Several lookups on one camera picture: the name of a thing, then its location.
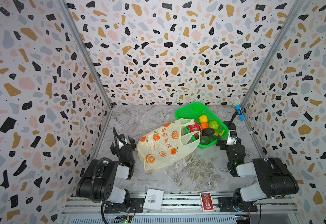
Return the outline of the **dark avocado toy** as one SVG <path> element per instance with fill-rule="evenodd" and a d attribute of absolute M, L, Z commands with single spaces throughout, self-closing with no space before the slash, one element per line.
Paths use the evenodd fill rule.
<path fill-rule="evenodd" d="M 215 130 L 212 128 L 205 128 L 202 130 L 202 135 L 204 135 L 204 136 L 211 136 L 211 135 L 214 135 L 214 133 L 215 133 Z"/>

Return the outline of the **cream plastic bag orange print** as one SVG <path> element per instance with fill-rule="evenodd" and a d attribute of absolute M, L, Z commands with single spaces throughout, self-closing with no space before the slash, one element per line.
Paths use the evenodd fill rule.
<path fill-rule="evenodd" d="M 182 130 L 195 125 L 193 119 L 178 119 L 145 134 L 137 143 L 138 156 L 144 170 L 163 169 L 187 157 L 199 146 L 200 131 L 182 134 Z"/>

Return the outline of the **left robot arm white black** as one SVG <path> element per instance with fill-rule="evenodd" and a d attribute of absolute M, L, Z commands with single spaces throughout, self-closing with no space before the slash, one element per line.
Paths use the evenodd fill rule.
<path fill-rule="evenodd" d="M 116 180 L 132 178 L 136 161 L 133 152 L 135 140 L 123 134 L 115 137 L 111 152 L 117 161 L 109 158 L 92 160 L 85 170 L 76 188 L 76 196 L 90 199 L 94 203 L 103 203 L 124 212 L 130 207 L 130 193 L 114 185 Z"/>

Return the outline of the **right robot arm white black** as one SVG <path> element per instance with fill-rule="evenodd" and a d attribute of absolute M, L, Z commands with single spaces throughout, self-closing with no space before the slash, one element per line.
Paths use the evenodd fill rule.
<path fill-rule="evenodd" d="M 256 202 L 271 197 L 285 197 L 298 193 L 296 179 L 279 158 L 255 158 L 245 162 L 245 147 L 241 139 L 222 140 L 217 146 L 226 152 L 227 169 L 233 177 L 255 177 L 257 182 L 248 187 L 237 188 L 232 197 L 219 197 L 221 212 L 257 212 Z"/>

